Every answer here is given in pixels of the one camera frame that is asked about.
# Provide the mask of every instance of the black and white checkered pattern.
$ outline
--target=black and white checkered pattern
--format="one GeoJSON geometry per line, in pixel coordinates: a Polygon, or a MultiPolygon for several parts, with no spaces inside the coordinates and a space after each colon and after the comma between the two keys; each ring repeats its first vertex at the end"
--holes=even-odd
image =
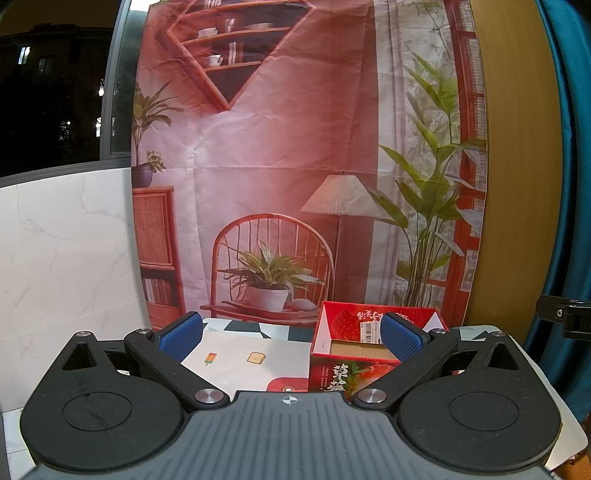
{"type": "Polygon", "coordinates": [[[287,325],[272,325],[270,323],[241,322],[240,320],[203,319],[203,330],[218,332],[234,332],[239,335],[254,338],[274,338],[276,340],[290,340],[292,342],[311,342],[314,336],[313,328],[291,327],[287,325]]]}

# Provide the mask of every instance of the silver screw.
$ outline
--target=silver screw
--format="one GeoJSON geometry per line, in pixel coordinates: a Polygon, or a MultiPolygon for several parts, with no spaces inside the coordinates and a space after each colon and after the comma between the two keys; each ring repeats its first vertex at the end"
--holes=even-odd
{"type": "Polygon", "coordinates": [[[217,388],[204,388],[195,393],[195,400],[201,403],[219,403],[223,400],[224,393],[217,388]]]}
{"type": "Polygon", "coordinates": [[[382,403],[388,396],[384,390],[379,388],[364,388],[357,393],[357,398],[364,403],[382,403]]]}

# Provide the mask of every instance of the cabinet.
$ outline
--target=cabinet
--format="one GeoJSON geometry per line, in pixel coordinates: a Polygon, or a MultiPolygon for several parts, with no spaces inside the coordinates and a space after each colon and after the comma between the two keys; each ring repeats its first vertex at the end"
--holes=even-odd
{"type": "Polygon", "coordinates": [[[184,315],[174,188],[132,189],[139,271],[150,323],[160,330],[184,315]]]}
{"type": "Polygon", "coordinates": [[[230,110],[311,9],[306,0],[190,0],[158,39],[218,110],[230,110]]]}

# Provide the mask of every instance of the barcode label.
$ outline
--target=barcode label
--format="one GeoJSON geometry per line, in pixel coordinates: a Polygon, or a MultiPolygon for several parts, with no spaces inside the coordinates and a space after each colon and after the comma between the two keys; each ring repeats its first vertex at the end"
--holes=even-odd
{"type": "Polygon", "coordinates": [[[373,322],[361,322],[359,324],[359,327],[361,328],[361,343],[382,343],[379,334],[379,326],[379,320],[374,320],[373,322]]]}

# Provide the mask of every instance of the floor lamp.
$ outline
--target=floor lamp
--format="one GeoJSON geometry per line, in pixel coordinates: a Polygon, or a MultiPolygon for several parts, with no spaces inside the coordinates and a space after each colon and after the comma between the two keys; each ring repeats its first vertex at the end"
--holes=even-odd
{"type": "MultiPolygon", "coordinates": [[[[329,175],[312,194],[302,212],[336,215],[335,278],[339,258],[341,217],[343,215],[380,218],[382,210],[355,175],[329,175]]],[[[335,286],[330,293],[333,298],[335,286]]]]}

